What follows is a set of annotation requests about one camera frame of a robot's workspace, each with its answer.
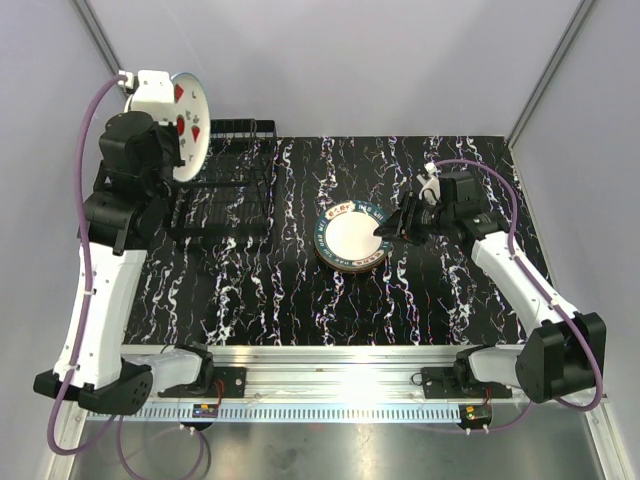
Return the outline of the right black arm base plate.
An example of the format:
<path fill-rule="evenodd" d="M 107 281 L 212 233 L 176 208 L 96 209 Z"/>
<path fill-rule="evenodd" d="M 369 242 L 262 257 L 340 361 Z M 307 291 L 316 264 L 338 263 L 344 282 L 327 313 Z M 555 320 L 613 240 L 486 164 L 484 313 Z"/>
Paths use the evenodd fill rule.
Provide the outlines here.
<path fill-rule="evenodd" d="M 510 399 L 512 390 L 499 383 L 465 383 L 457 379 L 452 367 L 423 367 L 418 385 L 426 399 Z"/>

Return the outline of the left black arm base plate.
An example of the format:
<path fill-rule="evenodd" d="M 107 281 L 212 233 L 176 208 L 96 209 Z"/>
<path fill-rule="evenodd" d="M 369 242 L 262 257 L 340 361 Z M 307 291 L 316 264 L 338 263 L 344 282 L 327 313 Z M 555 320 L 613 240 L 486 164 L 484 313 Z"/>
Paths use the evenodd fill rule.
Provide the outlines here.
<path fill-rule="evenodd" d="M 247 369 L 245 367 L 214 366 L 201 373 L 195 383 L 186 387 L 192 398 L 241 399 L 245 396 Z"/>

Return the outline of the white plate dark green rim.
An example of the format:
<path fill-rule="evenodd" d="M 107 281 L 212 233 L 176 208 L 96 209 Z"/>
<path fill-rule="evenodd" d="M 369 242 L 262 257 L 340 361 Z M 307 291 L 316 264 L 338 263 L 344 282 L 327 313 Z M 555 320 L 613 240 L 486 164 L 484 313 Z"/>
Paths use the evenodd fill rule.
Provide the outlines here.
<path fill-rule="evenodd" d="M 339 265 L 372 262 L 392 245 L 373 235 L 388 219 L 386 212 L 368 201 L 344 201 L 326 209 L 314 229 L 314 248 Z"/>

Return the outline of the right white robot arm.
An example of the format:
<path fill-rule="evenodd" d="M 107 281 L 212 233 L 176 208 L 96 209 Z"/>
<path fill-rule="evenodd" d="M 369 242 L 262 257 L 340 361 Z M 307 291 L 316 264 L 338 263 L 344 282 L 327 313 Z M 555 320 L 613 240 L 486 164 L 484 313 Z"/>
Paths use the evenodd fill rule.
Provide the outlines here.
<path fill-rule="evenodd" d="M 536 404 L 593 389 L 595 408 L 604 393 L 606 325 L 565 300 L 516 245 L 513 225 L 488 208 L 469 171 L 435 176 L 439 193 L 427 200 L 414 192 L 374 232 L 387 241 L 422 245 L 442 236 L 457 245 L 495 284 L 525 328 L 522 345 L 476 346 L 459 352 L 453 385 L 475 397 L 488 384 L 522 390 Z"/>

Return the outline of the white plate watermelon pattern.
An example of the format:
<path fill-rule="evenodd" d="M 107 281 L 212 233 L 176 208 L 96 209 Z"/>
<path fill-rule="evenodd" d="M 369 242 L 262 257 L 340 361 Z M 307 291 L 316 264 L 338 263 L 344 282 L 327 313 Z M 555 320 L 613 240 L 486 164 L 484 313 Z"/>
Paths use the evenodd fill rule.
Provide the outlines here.
<path fill-rule="evenodd" d="M 173 178 L 181 183 L 193 180 L 201 171 L 210 142 L 211 119 L 204 88 L 189 72 L 169 74 L 174 85 L 180 163 Z"/>

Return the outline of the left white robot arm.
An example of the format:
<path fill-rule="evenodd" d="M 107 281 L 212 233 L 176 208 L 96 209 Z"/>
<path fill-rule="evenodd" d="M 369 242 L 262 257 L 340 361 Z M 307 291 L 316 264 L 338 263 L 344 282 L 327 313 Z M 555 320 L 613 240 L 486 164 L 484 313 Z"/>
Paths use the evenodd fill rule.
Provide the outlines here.
<path fill-rule="evenodd" d="M 194 397 L 215 385 L 211 355 L 180 345 L 154 355 L 121 352 L 143 265 L 170 219 L 177 130 L 145 112 L 112 117 L 99 138 L 103 159 L 80 213 L 81 268 L 68 335 L 36 393 L 106 415 L 133 415 L 167 390 Z"/>

